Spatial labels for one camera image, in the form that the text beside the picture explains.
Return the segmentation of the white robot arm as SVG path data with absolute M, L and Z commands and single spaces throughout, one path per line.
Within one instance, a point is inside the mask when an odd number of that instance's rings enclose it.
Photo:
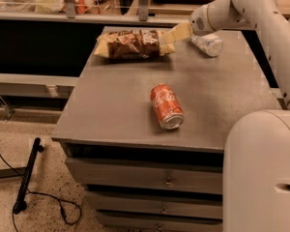
M 223 163 L 223 232 L 290 232 L 290 23 L 276 0 L 216 0 L 166 43 L 246 23 L 257 34 L 285 107 L 253 112 L 229 132 Z

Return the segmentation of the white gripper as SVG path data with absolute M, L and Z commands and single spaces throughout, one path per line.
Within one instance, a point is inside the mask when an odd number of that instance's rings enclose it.
M 189 22 L 182 22 L 159 37 L 161 45 L 173 44 L 177 41 L 189 38 L 193 33 L 204 36 L 215 32 L 210 22 L 210 9 L 212 3 L 202 5 L 192 12 Z

